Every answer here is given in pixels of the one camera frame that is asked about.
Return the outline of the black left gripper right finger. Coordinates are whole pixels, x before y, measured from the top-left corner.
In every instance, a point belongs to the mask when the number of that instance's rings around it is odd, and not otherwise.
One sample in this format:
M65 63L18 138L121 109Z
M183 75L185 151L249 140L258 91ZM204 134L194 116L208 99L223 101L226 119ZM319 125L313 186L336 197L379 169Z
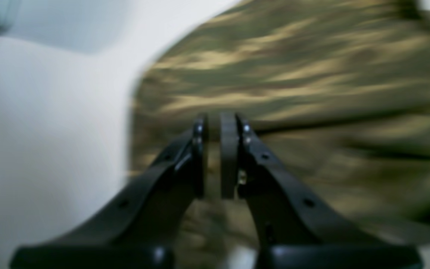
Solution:
M240 114L221 114L221 195L247 202L256 269L421 269L409 245L386 243L340 216L293 176Z

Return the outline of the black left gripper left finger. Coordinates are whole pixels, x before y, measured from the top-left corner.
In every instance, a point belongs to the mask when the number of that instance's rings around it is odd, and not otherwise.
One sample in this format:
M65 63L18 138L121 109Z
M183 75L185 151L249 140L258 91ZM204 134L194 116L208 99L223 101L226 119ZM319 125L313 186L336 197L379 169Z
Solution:
M12 269L174 269L181 219L204 196L208 117L166 146L150 166L74 230L22 246Z

